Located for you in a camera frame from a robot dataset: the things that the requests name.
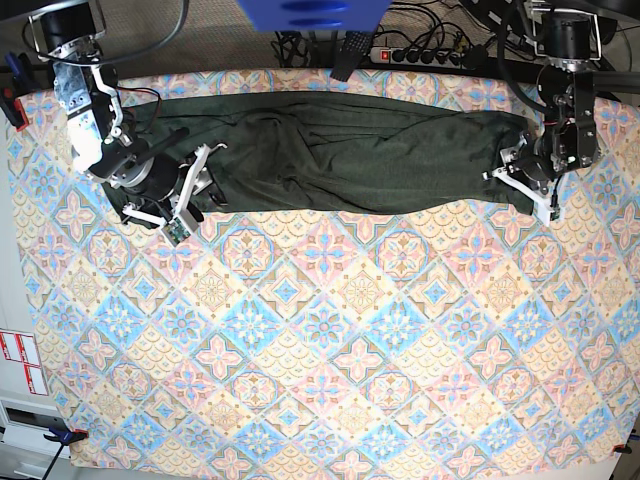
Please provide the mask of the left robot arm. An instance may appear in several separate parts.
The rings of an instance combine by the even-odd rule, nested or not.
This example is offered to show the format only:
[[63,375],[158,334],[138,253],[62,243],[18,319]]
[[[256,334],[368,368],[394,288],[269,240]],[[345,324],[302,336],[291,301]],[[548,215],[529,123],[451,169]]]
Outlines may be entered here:
[[[529,98],[511,75],[505,60],[511,20],[545,59],[536,87],[539,101]],[[590,64],[602,56],[598,16],[548,1],[511,1],[501,11],[497,30],[498,69],[524,104],[543,116],[544,131],[520,133],[518,143],[500,151],[502,165],[486,172],[533,202],[533,214],[548,224],[561,214],[563,177],[590,167],[599,155],[595,123],[594,72]]]

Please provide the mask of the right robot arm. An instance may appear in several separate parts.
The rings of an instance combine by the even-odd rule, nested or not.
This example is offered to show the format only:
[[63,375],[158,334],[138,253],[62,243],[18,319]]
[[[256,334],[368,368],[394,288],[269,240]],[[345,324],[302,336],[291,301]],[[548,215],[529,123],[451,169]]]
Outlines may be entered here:
[[99,30],[86,1],[56,1],[28,16],[27,30],[41,27],[44,49],[35,52],[50,62],[56,100],[66,113],[74,168],[103,185],[124,222],[135,220],[184,239],[203,221],[197,198],[213,208],[226,198],[208,166],[221,144],[203,144],[183,159],[169,155],[185,139],[181,127],[156,143],[125,111],[117,75],[103,58]]

